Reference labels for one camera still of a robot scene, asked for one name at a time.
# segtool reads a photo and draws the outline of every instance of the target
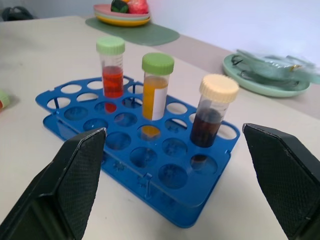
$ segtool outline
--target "cream cap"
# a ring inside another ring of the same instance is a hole
[[[202,79],[199,91],[207,99],[228,104],[236,99],[239,85],[235,80],[225,75],[209,74]]]

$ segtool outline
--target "vial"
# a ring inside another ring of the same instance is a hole
[[[101,37],[96,41],[96,50],[100,55],[104,96],[121,97],[124,94],[125,41],[117,36]]]
[[[209,148],[215,141],[229,104],[237,96],[239,85],[227,76],[209,74],[203,78],[199,91],[201,98],[190,139],[199,147]]]
[[[152,52],[143,56],[144,70],[142,115],[152,121],[164,116],[170,74],[175,60],[163,53]]]

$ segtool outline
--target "wall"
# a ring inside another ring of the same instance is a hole
[[[90,16],[111,0],[20,0],[39,18]],[[320,65],[319,0],[148,0],[153,21],[234,51],[304,56]]]

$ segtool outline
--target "test tube rack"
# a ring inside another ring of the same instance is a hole
[[[50,112],[43,124],[64,141],[84,131],[107,128],[102,170],[173,224],[189,228],[227,166],[240,132],[223,121],[236,137],[224,139],[218,134],[212,147],[198,147],[190,141],[195,107],[168,95],[164,117],[147,120],[142,116],[142,93],[136,91],[143,84],[126,76],[124,80],[119,98],[106,98],[101,88],[90,88],[92,83],[102,86],[101,77],[70,81],[41,93],[35,100]],[[71,85],[79,91],[62,91]],[[95,97],[81,101],[84,95]],[[185,106],[185,112],[169,111],[172,103]],[[146,126],[158,128],[160,134],[146,138],[142,131]]]

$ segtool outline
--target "white table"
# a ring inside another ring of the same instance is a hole
[[[0,23],[0,88],[15,99],[0,113],[0,222],[63,142],[43,127],[35,97],[63,83],[100,75],[96,39],[80,17]],[[125,74],[142,80],[142,56],[154,48],[126,43]],[[176,59],[168,93],[196,106],[204,70]],[[320,121],[241,90],[225,118],[297,136],[316,156]],[[195,226],[181,229],[101,172],[85,240],[286,240],[258,185],[242,135]]]

